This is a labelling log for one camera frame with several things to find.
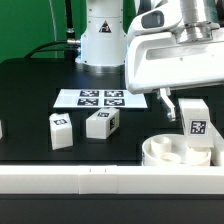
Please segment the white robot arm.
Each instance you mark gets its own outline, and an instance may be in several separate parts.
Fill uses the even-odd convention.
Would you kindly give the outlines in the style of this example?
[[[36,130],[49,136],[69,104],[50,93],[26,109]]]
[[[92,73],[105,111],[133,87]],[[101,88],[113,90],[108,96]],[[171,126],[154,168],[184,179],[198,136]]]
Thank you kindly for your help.
[[[157,91],[224,84],[224,27],[217,0],[133,0],[123,29],[123,0],[86,0],[87,28],[77,65],[95,73],[125,69],[126,89]]]

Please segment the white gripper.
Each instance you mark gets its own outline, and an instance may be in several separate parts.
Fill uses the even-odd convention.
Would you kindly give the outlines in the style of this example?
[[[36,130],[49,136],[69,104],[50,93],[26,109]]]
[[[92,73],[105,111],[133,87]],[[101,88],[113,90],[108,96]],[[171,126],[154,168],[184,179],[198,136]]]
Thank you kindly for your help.
[[[128,30],[125,84],[132,93],[159,90],[157,99],[176,120],[170,89],[224,82],[224,28],[214,8],[154,8]]]

